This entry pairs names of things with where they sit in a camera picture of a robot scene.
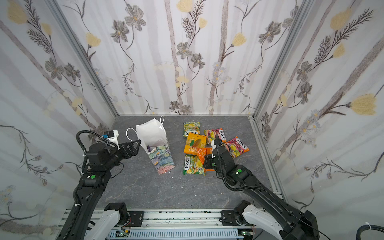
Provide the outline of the orange snack bag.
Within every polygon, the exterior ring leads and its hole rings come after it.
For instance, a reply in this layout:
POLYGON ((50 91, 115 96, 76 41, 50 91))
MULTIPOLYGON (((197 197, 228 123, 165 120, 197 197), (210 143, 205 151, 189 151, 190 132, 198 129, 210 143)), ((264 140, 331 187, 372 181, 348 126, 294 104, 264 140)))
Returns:
POLYGON ((197 148, 198 157, 203 164, 203 168, 208 172, 215 171, 212 151, 212 148, 197 148))

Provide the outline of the floral paper gift bag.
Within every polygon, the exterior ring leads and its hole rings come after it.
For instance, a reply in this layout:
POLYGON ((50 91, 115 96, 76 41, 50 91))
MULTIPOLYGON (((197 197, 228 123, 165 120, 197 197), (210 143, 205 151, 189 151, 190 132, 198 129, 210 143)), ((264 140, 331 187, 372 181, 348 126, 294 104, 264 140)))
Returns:
POLYGON ((141 147, 150 158, 159 175, 165 174, 175 167, 171 155, 167 133, 164 128, 165 117, 161 116, 159 120, 152 119, 144 124, 136 125, 136 128, 128 128, 126 137, 132 141, 129 136, 129 130, 135 132, 138 140, 141 141, 141 147))

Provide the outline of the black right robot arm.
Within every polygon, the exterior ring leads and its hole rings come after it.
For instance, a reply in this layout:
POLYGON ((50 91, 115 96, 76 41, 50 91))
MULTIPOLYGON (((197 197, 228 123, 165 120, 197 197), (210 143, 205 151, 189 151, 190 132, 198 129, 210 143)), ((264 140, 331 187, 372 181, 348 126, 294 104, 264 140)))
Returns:
POLYGON ((278 197, 245 166, 236 164, 219 136, 211 141, 212 155, 207 162, 227 189, 243 192, 262 206, 242 201, 234 208, 238 225, 254 225, 278 240, 318 240, 317 219, 310 211, 302 212, 278 197))

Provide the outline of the green Fox's candy bag front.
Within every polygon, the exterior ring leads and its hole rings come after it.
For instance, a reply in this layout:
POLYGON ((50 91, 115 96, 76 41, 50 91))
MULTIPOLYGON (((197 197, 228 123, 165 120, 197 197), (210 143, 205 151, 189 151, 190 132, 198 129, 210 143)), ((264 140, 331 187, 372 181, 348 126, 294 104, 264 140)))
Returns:
POLYGON ((205 175, 206 170, 198 156, 186 155, 183 174, 205 175))

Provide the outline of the fox's fruits candy bag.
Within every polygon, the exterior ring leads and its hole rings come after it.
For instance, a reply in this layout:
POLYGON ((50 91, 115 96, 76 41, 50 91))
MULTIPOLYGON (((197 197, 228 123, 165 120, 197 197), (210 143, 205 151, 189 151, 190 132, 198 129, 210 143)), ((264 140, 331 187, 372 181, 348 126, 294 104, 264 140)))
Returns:
POLYGON ((222 143, 227 142, 223 129, 204 130, 204 135, 207 137, 207 144, 210 144, 212 140, 215 140, 216 136, 219 137, 222 143))
POLYGON ((249 148, 238 137, 224 143, 224 146, 233 159, 249 151, 249 148))

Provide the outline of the Fox's fruits candy bag far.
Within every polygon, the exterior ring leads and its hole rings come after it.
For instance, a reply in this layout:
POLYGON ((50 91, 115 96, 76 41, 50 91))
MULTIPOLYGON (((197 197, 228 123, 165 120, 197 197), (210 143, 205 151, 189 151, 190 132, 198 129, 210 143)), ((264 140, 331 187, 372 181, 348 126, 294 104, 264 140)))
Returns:
POLYGON ((227 142, 223 129, 204 130, 204 135, 207 137, 207 144, 210 144, 212 140, 215 140, 216 136, 219 137, 222 143, 227 142))

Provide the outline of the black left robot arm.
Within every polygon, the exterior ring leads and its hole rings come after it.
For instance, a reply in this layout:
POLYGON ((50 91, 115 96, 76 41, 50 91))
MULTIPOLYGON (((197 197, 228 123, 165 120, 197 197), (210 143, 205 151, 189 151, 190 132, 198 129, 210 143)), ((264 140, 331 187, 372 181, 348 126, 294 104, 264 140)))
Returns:
POLYGON ((114 227, 127 234, 127 228, 141 226, 143 212, 131 214, 125 203, 108 204, 98 222, 89 226, 112 178, 111 170, 122 160, 136 156, 140 149, 141 140, 120 144, 117 137, 118 131, 107 131, 102 136, 88 130, 76 134, 84 152, 82 176, 73 191, 74 205, 57 236, 59 240, 104 240, 114 227))

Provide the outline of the Fox's fruits candy bag near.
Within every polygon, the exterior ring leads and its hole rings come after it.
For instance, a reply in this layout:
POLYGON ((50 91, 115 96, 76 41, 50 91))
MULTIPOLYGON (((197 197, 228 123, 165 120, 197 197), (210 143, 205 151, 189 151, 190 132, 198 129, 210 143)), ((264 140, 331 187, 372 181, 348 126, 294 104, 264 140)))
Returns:
POLYGON ((233 159, 249 151, 249 148, 238 137, 224 143, 224 146, 233 159))

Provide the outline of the yellow mango snack bag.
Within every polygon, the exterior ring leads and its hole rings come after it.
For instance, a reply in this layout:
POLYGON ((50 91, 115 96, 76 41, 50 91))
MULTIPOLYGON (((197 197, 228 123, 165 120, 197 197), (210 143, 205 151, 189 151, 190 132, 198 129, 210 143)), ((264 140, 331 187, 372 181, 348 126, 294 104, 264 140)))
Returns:
POLYGON ((187 136, 184 153, 187 155, 198 155, 198 149, 203 149, 207 144, 207 137, 195 133, 189 133, 187 136))

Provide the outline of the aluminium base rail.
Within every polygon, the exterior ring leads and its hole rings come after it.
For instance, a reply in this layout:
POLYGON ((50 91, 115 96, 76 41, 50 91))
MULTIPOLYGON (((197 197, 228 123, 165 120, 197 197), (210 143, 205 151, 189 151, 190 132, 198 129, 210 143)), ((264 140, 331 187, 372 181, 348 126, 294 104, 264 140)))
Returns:
POLYGON ((232 209, 130 210, 126 227, 117 225, 117 210, 95 210, 83 229, 70 240, 245 240, 266 234, 280 240, 281 224, 253 205, 238 216, 232 209))

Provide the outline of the green Fox's spring tea bag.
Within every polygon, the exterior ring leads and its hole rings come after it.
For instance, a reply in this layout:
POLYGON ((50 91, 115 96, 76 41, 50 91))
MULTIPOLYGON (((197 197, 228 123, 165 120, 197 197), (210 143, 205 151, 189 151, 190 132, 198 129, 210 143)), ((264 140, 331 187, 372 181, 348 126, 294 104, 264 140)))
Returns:
POLYGON ((183 124, 183 136, 188 137, 190 133, 193 134, 200 134, 200 125, 201 123, 199 122, 187 122, 183 124))

